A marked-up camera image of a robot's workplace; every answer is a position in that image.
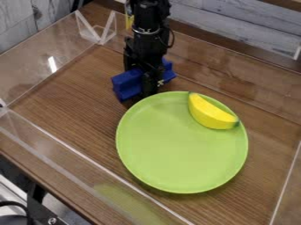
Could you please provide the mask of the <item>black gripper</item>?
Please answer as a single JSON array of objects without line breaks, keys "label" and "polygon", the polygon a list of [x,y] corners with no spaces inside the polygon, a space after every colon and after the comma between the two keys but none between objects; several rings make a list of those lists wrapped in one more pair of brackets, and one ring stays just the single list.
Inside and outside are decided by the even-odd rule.
[{"label": "black gripper", "polygon": [[142,74],[142,96],[146,98],[158,93],[163,84],[162,58],[173,47],[173,31],[167,25],[155,30],[131,27],[134,37],[126,37],[123,49],[124,70],[139,68]]}]

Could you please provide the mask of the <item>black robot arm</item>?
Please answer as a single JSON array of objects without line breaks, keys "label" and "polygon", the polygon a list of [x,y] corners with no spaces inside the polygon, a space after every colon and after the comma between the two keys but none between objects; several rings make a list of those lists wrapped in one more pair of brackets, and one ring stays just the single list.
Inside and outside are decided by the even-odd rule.
[{"label": "black robot arm", "polygon": [[123,66],[142,71],[141,94],[158,93],[163,83],[162,58],[174,45],[170,40],[170,0],[130,0],[133,37],[124,39]]}]

